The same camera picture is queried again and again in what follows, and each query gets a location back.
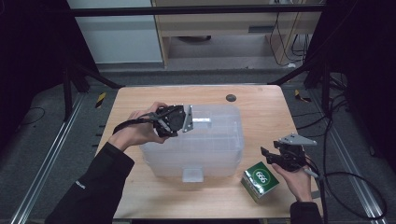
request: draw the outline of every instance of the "table surface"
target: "table surface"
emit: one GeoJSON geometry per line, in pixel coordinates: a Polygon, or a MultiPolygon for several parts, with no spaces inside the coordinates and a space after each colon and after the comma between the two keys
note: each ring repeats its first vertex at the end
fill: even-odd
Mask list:
{"type": "MultiPolygon", "coordinates": [[[[278,86],[162,86],[131,87],[119,90],[99,145],[105,144],[113,129],[132,111],[147,109],[153,102],[168,105],[235,105],[241,112],[245,148],[243,159],[232,176],[206,176],[202,183],[183,183],[181,177],[158,177],[143,160],[139,147],[125,153],[135,165],[126,179],[115,218],[260,218],[289,217],[295,202],[282,176],[267,167],[280,184],[264,196],[261,204],[250,197],[240,183],[243,172],[264,161],[260,147],[278,154],[273,141],[296,133],[289,108],[278,86]],[[236,96],[228,102],[226,96],[236,96]]],[[[317,190],[312,179],[312,190],[317,190]]],[[[315,199],[322,211],[319,199],[315,199]]]]}

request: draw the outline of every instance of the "plastic storage box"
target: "plastic storage box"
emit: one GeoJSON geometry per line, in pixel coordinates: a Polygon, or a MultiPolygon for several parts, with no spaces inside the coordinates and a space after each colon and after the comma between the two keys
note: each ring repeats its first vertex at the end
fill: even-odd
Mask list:
{"type": "Polygon", "coordinates": [[[140,146],[153,173],[182,176],[183,182],[233,175],[244,148],[239,109],[233,105],[193,105],[192,118],[192,131],[180,131],[178,137],[164,144],[140,146]]]}

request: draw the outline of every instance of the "white cabinet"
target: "white cabinet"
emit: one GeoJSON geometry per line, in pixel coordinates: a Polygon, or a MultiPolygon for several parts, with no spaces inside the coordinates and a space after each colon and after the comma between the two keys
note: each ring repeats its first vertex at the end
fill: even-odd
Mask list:
{"type": "MultiPolygon", "coordinates": [[[[151,7],[149,0],[68,0],[71,8],[151,7]]],[[[153,16],[76,18],[97,64],[162,63],[153,16]]]]}

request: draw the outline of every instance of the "black sleeve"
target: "black sleeve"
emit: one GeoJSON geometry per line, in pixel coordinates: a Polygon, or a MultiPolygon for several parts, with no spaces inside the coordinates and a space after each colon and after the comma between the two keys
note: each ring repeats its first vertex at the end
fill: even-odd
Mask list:
{"type": "Polygon", "coordinates": [[[111,224],[134,161],[106,143],[88,171],[66,192],[46,223],[111,224]]]}
{"type": "Polygon", "coordinates": [[[291,224],[323,223],[316,203],[293,203],[290,207],[291,224]]]}

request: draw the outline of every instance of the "green box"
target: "green box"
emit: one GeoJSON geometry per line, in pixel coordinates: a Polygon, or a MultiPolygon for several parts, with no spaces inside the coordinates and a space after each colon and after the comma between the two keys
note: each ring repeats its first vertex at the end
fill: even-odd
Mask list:
{"type": "Polygon", "coordinates": [[[259,203],[264,194],[276,187],[279,181],[261,161],[244,172],[241,183],[254,201],[259,203]]]}

